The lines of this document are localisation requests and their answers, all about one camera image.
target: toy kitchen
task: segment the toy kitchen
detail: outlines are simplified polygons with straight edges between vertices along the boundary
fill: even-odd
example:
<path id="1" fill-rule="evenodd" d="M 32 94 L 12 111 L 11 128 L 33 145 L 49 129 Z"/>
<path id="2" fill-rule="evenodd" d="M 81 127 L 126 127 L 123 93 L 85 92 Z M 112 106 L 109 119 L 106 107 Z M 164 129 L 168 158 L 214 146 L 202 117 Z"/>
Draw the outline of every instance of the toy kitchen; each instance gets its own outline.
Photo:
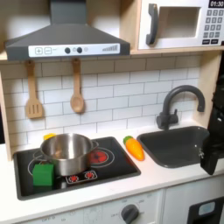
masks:
<path id="1" fill-rule="evenodd" d="M 14 1 L 0 223 L 224 223 L 224 1 Z"/>

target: cabinet knob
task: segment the cabinet knob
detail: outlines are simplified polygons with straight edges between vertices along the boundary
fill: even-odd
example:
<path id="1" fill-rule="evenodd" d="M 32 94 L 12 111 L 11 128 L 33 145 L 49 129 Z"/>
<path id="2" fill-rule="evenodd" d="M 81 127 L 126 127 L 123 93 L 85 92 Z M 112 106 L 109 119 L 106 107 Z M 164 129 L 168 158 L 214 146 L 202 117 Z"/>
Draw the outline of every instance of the cabinet knob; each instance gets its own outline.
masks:
<path id="1" fill-rule="evenodd" d="M 122 218 L 126 224 L 130 224 L 139 215 L 139 211 L 135 205 L 128 205 L 122 210 Z"/>

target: black sink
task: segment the black sink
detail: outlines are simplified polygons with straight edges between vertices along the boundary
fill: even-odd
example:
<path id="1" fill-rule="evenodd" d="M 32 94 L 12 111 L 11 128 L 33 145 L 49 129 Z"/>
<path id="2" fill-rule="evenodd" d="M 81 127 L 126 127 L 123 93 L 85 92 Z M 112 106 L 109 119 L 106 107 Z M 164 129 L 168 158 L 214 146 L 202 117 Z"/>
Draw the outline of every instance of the black sink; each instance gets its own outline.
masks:
<path id="1" fill-rule="evenodd" d="M 200 162 L 199 151 L 208 135 L 207 129 L 187 127 L 142 134 L 137 140 L 157 164 L 178 168 Z"/>

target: wooden spatula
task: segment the wooden spatula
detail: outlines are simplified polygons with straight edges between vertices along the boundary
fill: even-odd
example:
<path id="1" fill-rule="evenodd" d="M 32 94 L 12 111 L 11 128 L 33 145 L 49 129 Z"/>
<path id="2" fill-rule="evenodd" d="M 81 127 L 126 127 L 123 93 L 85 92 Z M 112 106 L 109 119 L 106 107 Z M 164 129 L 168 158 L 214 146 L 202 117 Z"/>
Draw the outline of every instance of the wooden spatula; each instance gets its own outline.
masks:
<path id="1" fill-rule="evenodd" d="M 35 77 L 34 77 L 34 67 L 35 64 L 33 61 L 25 62 L 27 74 L 28 74 L 28 86 L 30 99 L 25 105 L 25 113 L 29 118 L 37 118 L 43 115 L 43 108 L 36 96 L 36 86 L 35 86 Z"/>
<path id="2" fill-rule="evenodd" d="M 81 62 L 78 59 L 73 61 L 73 96 L 70 104 L 74 112 L 83 112 L 84 101 L 81 96 Z"/>

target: range hood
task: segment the range hood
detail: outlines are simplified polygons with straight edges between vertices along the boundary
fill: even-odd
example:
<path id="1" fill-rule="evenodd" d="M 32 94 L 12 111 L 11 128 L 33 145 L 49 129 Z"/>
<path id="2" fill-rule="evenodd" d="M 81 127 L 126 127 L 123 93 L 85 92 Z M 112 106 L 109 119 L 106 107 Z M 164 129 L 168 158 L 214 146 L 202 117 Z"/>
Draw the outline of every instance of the range hood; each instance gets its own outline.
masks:
<path id="1" fill-rule="evenodd" d="M 49 26 L 5 43 L 8 60 L 130 54 L 130 43 L 87 25 L 86 0 L 50 0 L 50 12 Z"/>

